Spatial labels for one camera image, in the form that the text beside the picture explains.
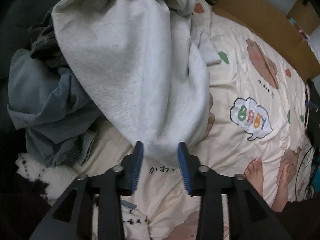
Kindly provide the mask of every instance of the white fleece garment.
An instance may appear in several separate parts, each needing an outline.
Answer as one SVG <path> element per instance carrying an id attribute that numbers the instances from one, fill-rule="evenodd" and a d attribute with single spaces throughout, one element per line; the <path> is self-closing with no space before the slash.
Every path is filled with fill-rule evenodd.
<path id="1" fill-rule="evenodd" d="M 201 141 L 209 116 L 209 53 L 190 35 L 195 4 L 62 0 L 52 11 L 60 49 L 92 100 L 132 145 L 172 166 L 178 143 Z"/>

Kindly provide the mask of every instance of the gray-blue garment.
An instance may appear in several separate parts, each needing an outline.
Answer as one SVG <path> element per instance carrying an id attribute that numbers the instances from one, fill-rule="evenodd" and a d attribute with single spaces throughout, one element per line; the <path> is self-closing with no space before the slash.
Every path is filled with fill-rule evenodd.
<path id="1" fill-rule="evenodd" d="M 19 49 L 11 61 L 10 117 L 16 129 L 26 128 L 27 152 L 42 163 L 82 163 L 96 136 L 88 128 L 101 112 L 68 66 L 49 68 L 30 55 Z"/>

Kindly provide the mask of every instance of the bed sheet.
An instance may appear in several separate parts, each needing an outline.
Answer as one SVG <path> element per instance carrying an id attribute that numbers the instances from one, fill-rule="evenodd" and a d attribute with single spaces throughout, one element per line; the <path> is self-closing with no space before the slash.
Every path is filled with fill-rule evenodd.
<path id="1" fill-rule="evenodd" d="M 252 159 L 262 158 L 263 197 L 271 205 L 284 151 L 288 148 L 296 151 L 298 147 L 308 150 L 304 132 L 305 84 L 262 39 L 247 28 L 215 15 L 204 0 L 196 1 L 204 12 L 194 13 L 194 24 L 210 36 L 222 62 L 208 67 L 214 98 L 211 112 L 216 121 L 208 138 L 190 152 L 203 165 L 231 177 L 243 173 Z M 119 164 L 133 149 L 108 120 L 98 123 L 92 156 L 85 165 L 74 167 L 89 176 L 102 174 Z M 298 198 L 304 192 L 303 182 L 310 174 L 310 165 L 306 161 L 299 172 Z M 295 179 L 289 185 L 291 201 L 295 200 L 294 182 Z M 179 167 L 168 167 L 145 157 L 135 194 L 123 199 L 148 217 L 152 239 L 176 240 L 177 232 L 183 240 L 195 239 L 200 198 L 188 196 Z M 223 197 L 224 211 L 226 203 Z M 228 226 L 227 212 L 224 224 Z"/>

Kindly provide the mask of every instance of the red spot print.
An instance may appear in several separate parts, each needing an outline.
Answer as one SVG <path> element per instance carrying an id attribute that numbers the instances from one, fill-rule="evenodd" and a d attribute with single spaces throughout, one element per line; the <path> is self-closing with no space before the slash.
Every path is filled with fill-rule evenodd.
<path id="1" fill-rule="evenodd" d="M 290 78 L 291 77 L 291 71 L 287 68 L 285 70 L 285 74 Z"/>
<path id="2" fill-rule="evenodd" d="M 198 14 L 204 12 L 204 9 L 203 9 L 201 3 L 197 3 L 197 4 L 196 4 L 196 6 L 195 6 L 195 12 L 198 13 Z"/>

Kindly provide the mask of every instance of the green leaf print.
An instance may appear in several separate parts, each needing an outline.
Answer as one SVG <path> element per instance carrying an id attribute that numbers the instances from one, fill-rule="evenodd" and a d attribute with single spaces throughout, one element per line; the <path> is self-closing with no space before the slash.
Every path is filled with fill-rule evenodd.
<path id="1" fill-rule="evenodd" d="M 226 64 L 230 64 L 227 54 L 225 54 L 223 51 L 220 51 L 218 52 L 218 55 Z"/>
<path id="2" fill-rule="evenodd" d="M 287 118 L 288 118 L 288 122 L 289 122 L 289 124 L 290 124 L 290 110 L 289 110 L 288 113 L 287 113 Z"/>

